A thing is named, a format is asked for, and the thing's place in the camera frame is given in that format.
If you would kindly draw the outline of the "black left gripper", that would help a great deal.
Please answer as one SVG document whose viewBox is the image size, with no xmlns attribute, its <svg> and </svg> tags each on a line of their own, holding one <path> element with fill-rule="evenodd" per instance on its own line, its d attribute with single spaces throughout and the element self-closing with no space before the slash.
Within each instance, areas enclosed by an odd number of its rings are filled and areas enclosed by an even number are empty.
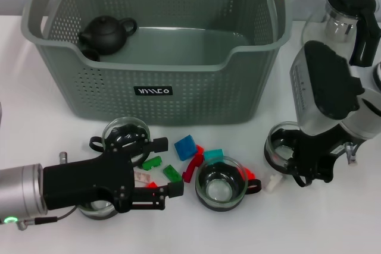
<svg viewBox="0 0 381 254">
<path fill-rule="evenodd" d="M 43 169 L 43 198 L 49 210 L 97 200 L 110 202 L 119 213 L 164 210 L 166 197 L 184 194 L 183 181 L 134 188 L 132 162 L 144 162 L 151 152 L 168 151 L 168 138 L 149 139 L 144 128 L 113 128 L 104 147 L 97 158 Z"/>
</svg>

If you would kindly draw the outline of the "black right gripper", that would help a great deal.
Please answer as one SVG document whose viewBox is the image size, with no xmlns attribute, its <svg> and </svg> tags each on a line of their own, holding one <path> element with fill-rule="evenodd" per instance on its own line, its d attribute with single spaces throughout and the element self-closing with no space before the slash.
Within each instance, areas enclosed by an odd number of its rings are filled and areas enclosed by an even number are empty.
<svg viewBox="0 0 381 254">
<path fill-rule="evenodd" d="M 349 134 L 341 126 L 336 126 L 316 136 L 290 130 L 286 132 L 286 139 L 291 142 L 293 150 L 285 165 L 286 174 L 292 175 L 299 187 L 308 187 L 314 180 L 325 183 L 333 180 L 333 168 L 339 155 L 332 151 L 346 143 Z"/>
</svg>

